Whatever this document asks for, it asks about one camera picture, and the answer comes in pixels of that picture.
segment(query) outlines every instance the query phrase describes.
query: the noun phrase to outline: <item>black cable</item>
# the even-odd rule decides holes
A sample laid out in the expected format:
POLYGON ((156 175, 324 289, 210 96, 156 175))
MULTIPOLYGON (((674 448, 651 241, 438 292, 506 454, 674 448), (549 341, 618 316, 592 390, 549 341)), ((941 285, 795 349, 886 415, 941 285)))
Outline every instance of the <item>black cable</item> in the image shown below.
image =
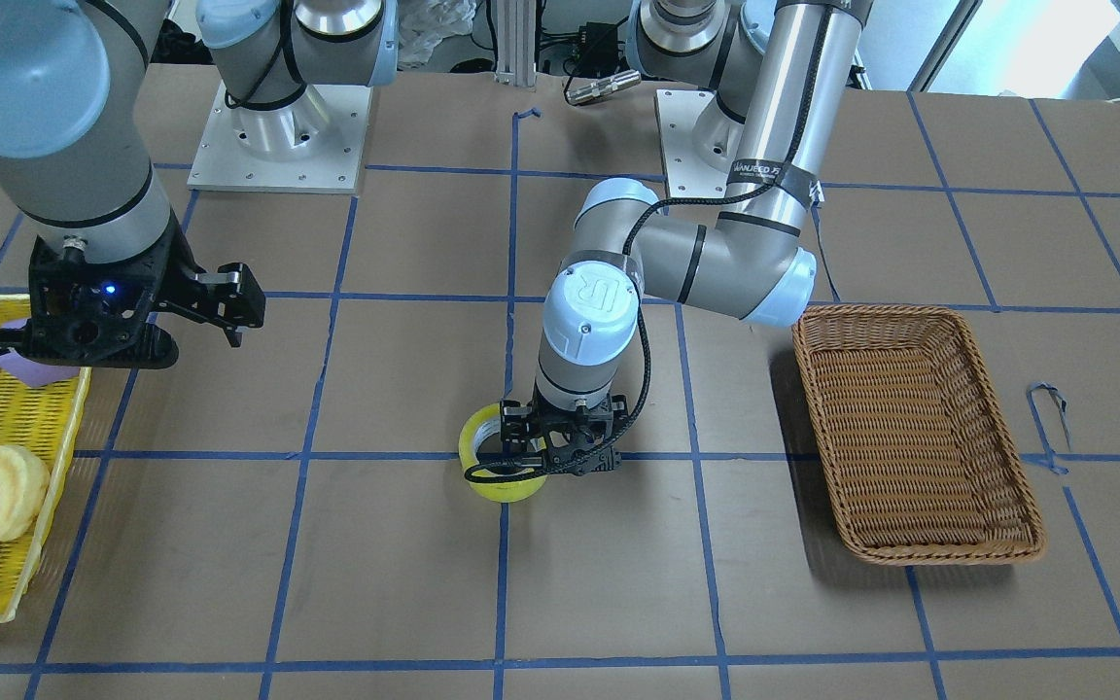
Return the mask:
POLYGON ((608 36, 616 36, 616 30, 618 30, 618 28, 622 28, 623 24, 627 21, 631 21, 631 17, 628 17, 628 15, 625 15, 625 18, 622 18, 622 21, 618 21, 613 27, 608 28, 607 30, 604 30, 604 34, 599 35, 599 39, 591 40, 590 44, 586 45, 586 49, 584 49, 581 56, 578 57, 578 62, 573 64, 572 72, 566 71, 569 74, 569 80, 566 80, 563 84, 563 101, 564 103, 568 103, 569 106, 579 106, 579 105, 573 105, 573 103, 569 100, 569 88, 572 87, 572 80, 578 75, 578 71, 581 71, 582 63, 586 62, 586 58, 590 57, 591 48, 596 48, 596 46, 603 44, 604 40, 608 38, 608 36))
POLYGON ((491 18, 491 0, 486 0, 486 27, 489 28, 489 52, 495 63, 494 71, 498 71, 498 40, 495 40, 495 19, 491 18))
POLYGON ((284 31, 284 22, 291 19, 291 13, 284 9, 283 3, 279 6, 279 40, 276 43, 276 52, 270 55, 270 59, 267 62, 267 67, 262 68, 262 74, 258 76, 258 80, 253 81, 253 85, 250 85, 249 92, 245 93, 244 97, 233 97, 231 90, 223 91, 223 105, 230 108, 230 110, 236 110, 236 108, 243 106, 252 100, 254 94, 258 93, 258 88, 262 87, 263 83, 267 83, 267 76, 276 67, 276 62, 279 62, 279 56, 283 53, 283 45, 286 44, 284 36, 288 36, 284 31))

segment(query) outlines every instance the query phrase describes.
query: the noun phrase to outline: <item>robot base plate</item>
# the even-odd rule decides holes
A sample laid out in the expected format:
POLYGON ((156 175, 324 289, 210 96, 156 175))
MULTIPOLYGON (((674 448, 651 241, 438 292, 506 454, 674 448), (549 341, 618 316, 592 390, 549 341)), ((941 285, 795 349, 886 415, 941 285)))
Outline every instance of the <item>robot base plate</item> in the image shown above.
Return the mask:
POLYGON ((698 115, 711 97, 712 93, 706 90, 657 90, 654 93, 668 196, 717 198, 725 195, 728 172, 708 166, 694 150, 692 137, 698 115))
POLYGON ((365 155, 372 90, 364 85, 319 85, 338 138, 323 151, 299 160, 265 160, 240 143, 232 110, 223 105, 222 84, 205 122, 188 176, 192 189, 223 192, 298 192, 355 195, 365 155))

